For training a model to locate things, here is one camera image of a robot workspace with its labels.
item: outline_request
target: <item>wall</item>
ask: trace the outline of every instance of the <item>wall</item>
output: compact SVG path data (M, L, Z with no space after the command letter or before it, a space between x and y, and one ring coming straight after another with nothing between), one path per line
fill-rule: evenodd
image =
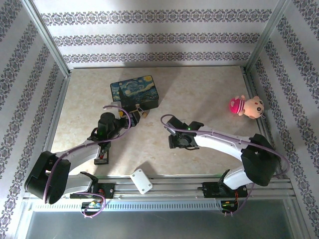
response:
M252 72L312 238L319 238L318 16L318 0L291 1Z
M34 0L70 68L244 65L278 0Z
M64 77L19 0L0 0L0 238L43 151Z

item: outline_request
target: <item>wire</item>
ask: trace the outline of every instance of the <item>wire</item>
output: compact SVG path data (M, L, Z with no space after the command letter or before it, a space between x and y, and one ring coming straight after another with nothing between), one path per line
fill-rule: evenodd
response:
M101 208L100 208L95 214L93 214L93 215L87 215L87 214L86 214L86 212L87 212L87 210L88 210L89 207L86 207L86 208L84 209L84 211L81 212L85 218L94 218L94 217L96 217L97 215L99 215L99 214L104 210L104 208L105 208L105 206L106 206L106 199L105 199L105 197L104 197L102 194L97 194L97 193L84 193L84 192L83 192L83 193L76 193L76 194L98 196L98 197L101 197L101 198L102 198Z
M273 177L282 176L282 175L286 174L289 171L289 169L290 169L289 160L286 157L284 157L282 154L279 154L278 152L276 152L276 151L274 151L274 150L272 150L270 148L261 146L261 145L256 144L256 143L251 143L251 142L248 142L248 141L245 141L245 140L242 140L242 139L230 137L230 136L224 135L222 133L213 132L213 131L200 131L200 130L187 130L187 129L174 128L174 127L171 127L168 124L163 122L163 118L167 117L167 116L175 117L174 115L167 114L167 115L163 115L160 118L160 121L164 125L165 128L168 128L168 129L171 129L171 130L174 130L174 131L179 131L179 132L189 132L189 133L197 133L197 134L209 134L211 136L217 136L217 137L219 137L220 139L223 139L223 140L231 140L233 143L246 144L246 145L250 145L250 146L253 146L253 147L256 147L256 148L260 148L260 149L263 149L265 151L268 151L268 152L280 157L282 161L286 162L287 167L286 167L286 169L283 172L281 172L279 174L276 174Z
M62 155L56 160L55 164L53 165L53 167L52 167L52 169L51 169L51 172L50 172L50 174L49 174L48 180L46 181L46 185L45 185L44 193L43 193L43 200L44 200L44 203L45 203L45 204L46 204L47 194L48 194L48 191L49 191L49 187L50 187L50 183L51 183L51 180L52 180L53 173L54 173L54 171L55 171L55 169L56 169L58 163L59 163L65 156L67 156L69 153L72 153L72 152L74 152L74 151L77 151L77 150L79 150L79 149L81 149L81 148L84 148L84 147L87 147L87 146L91 146L91 145L99 144L99 143L106 143L106 142L114 141L114 140L116 140L116 139L122 138L125 134L127 134L127 132L129 131L129 129L131 128L131 118L130 118L129 113L128 113L125 109L123 109L123 108L121 108L121 107L119 107L119 106L114 106L114 105L103 106L104 109L106 109L106 108L112 108L112 107L113 107L113 108L118 108L118 109L120 109L121 111L123 111L123 112L127 115L127 117L129 118L129 126L128 126L128 129L127 129L122 135L120 135L120 136L118 136L118 137L111 138L111 139L106 139L106 140L102 140L102 141L97 141L97 142L92 142L92 143L88 143L88 144L82 144L82 145L79 145L79 146L77 146L77 147L75 147L75 148L72 148L72 149L66 151L64 154L62 154ZM78 194L85 194L85 195L92 195L92 196L101 196L100 194L84 193L84 192L83 192L83 193L78 193Z

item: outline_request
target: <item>plush toy face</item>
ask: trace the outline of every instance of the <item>plush toy face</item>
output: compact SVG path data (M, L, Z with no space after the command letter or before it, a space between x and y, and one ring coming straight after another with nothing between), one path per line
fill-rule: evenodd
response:
M259 118L264 112L264 103L258 96L246 101L243 113L251 119Z

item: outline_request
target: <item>pink plush toy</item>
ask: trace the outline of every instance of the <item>pink plush toy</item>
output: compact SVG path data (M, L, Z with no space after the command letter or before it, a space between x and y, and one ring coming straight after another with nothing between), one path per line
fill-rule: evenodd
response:
M257 119L263 115L264 103L258 96L247 101L245 96L241 96L241 98L236 96L231 99L229 109L232 113L239 116L246 115L251 119Z

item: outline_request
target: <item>marble floor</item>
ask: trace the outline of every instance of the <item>marble floor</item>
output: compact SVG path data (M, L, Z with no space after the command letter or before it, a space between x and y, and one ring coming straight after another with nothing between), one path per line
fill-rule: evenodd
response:
M110 164L88 161L72 171L96 176L129 175L141 168L148 175L222 174L240 162L219 151L201 148L170 149L169 133L160 123L164 114L174 114L186 123L199 121L218 131L253 136L259 133L255 120L232 114L230 99L246 95L239 67L103 68L73 70L59 119L52 152L81 144L97 127L102 106L112 101L110 84L152 75L159 93L159 107L141 118L123 138L112 142Z

